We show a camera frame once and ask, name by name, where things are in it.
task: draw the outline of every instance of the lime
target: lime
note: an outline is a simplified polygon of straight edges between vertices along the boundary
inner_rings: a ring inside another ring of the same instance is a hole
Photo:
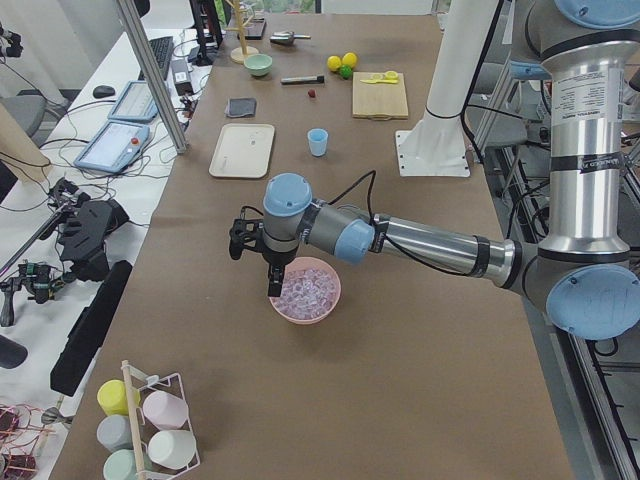
[[[338,70],[338,73],[340,73],[340,76],[345,80],[349,80],[351,75],[353,75],[353,70],[349,65],[343,65],[340,67],[340,70]]]
[[[337,72],[338,69],[342,66],[342,60],[337,55],[332,55],[327,58],[327,68],[332,72]]]
[[[348,65],[353,70],[358,64],[358,56],[353,52],[347,52],[342,56],[342,64]]]

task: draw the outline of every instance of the computer mouse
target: computer mouse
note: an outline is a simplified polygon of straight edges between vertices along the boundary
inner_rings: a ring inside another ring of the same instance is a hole
[[[116,94],[116,89],[109,85],[98,85],[93,89],[93,98],[110,97]]]

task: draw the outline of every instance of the wooden cutting board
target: wooden cutting board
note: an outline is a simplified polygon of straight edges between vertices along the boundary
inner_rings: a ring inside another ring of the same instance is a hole
[[[353,73],[353,113],[355,118],[389,120],[409,118],[407,92],[404,75],[399,73],[398,83],[363,83],[361,79],[371,78],[372,72]]]

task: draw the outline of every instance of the yellow utensil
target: yellow utensil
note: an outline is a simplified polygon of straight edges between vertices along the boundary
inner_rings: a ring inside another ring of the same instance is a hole
[[[370,78],[362,78],[362,83],[398,83],[398,72],[389,70],[384,73],[372,73]]]

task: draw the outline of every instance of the power adapter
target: power adapter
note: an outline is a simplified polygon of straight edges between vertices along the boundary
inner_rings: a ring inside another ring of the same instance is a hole
[[[178,95],[193,95],[191,85],[191,75],[189,75],[189,64],[184,58],[171,61],[171,72],[173,74],[173,84]]]

